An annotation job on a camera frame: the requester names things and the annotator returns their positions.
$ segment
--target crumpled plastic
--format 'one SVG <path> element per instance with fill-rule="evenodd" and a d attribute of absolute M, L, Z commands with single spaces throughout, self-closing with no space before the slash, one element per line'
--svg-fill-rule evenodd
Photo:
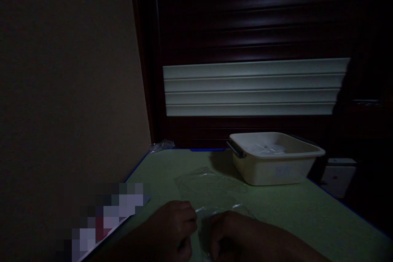
<path fill-rule="evenodd" d="M 201 257 L 194 261 L 211 262 L 210 218 L 231 210 L 255 218 L 254 215 L 232 193 L 243 194 L 247 185 L 237 179 L 221 176 L 207 166 L 174 179 L 182 200 L 190 201 L 197 214 L 198 238 Z"/>
<path fill-rule="evenodd" d="M 175 143 L 168 139 L 164 139 L 160 143 L 152 143 L 149 145 L 149 154 L 158 153 L 164 149 L 172 149 L 175 147 Z"/>

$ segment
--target left hand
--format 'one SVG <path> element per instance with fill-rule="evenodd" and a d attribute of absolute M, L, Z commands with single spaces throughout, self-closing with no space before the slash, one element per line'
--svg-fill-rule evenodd
<path fill-rule="evenodd" d="M 187 262 L 197 214 L 188 201 L 171 201 L 131 231 L 108 254 L 108 261 Z"/>

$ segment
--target white panel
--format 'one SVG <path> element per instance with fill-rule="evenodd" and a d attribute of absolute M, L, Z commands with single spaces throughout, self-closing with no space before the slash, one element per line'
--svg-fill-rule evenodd
<path fill-rule="evenodd" d="M 344 74 L 165 80 L 165 92 L 340 88 Z"/>
<path fill-rule="evenodd" d="M 257 104 L 276 102 L 335 102 L 339 88 L 318 90 L 265 90 L 166 93 L 171 104 Z"/>
<path fill-rule="evenodd" d="M 356 167 L 351 166 L 327 166 L 321 187 L 334 197 L 343 199 L 355 171 Z"/>
<path fill-rule="evenodd" d="M 167 105 L 168 116 L 330 115 L 334 103 Z"/>
<path fill-rule="evenodd" d="M 349 58 L 171 65 L 164 79 L 345 73 Z"/>

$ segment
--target finger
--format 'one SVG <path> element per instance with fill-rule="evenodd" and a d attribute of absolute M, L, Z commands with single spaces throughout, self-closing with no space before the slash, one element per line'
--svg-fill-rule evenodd
<path fill-rule="evenodd" d="M 180 209 L 181 204 L 183 203 L 183 201 L 170 201 L 167 202 L 165 205 L 171 207 L 174 210 Z"/>
<path fill-rule="evenodd" d="M 188 221 L 183 223 L 181 231 L 181 239 L 189 237 L 198 229 L 197 223 L 195 221 Z"/>
<path fill-rule="evenodd" d="M 210 232 L 210 254 L 212 255 L 213 261 L 218 259 L 218 255 L 220 253 L 220 240 L 222 240 L 224 236 L 224 223 L 222 222 L 222 218 L 218 217 L 218 220 L 214 220 L 214 225 L 212 225 L 212 229 Z"/>
<path fill-rule="evenodd" d="M 226 252 L 221 254 L 216 262 L 235 262 L 236 255 L 234 252 Z"/>
<path fill-rule="evenodd" d="M 186 237 L 184 245 L 179 249 L 180 261 L 188 261 L 192 257 L 191 238 Z"/>
<path fill-rule="evenodd" d="M 187 208 L 192 208 L 191 203 L 189 201 L 181 202 L 180 209 L 187 209 Z"/>
<path fill-rule="evenodd" d="M 180 214 L 180 218 L 182 221 L 197 219 L 197 213 L 195 212 L 195 210 L 192 207 L 184 209 L 184 210 L 180 210 L 179 214 Z"/>
<path fill-rule="evenodd" d="M 223 215 L 224 215 L 224 213 L 219 213 L 219 214 L 213 215 L 210 218 L 210 224 L 213 226 L 216 222 L 218 222 L 222 218 Z"/>

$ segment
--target hand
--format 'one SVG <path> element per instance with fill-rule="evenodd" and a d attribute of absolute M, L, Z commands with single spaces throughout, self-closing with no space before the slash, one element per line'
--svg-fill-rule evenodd
<path fill-rule="evenodd" d="M 146 240 L 144 260 L 182 262 L 192 256 L 190 235 L 197 230 L 197 214 L 188 201 L 171 201 L 137 228 L 134 235 Z"/>
<path fill-rule="evenodd" d="M 227 211 L 211 218 L 210 251 L 214 261 L 329 260 L 288 231 Z"/>
<path fill-rule="evenodd" d="M 197 214 L 188 201 L 171 201 L 96 261 L 186 262 Z"/>

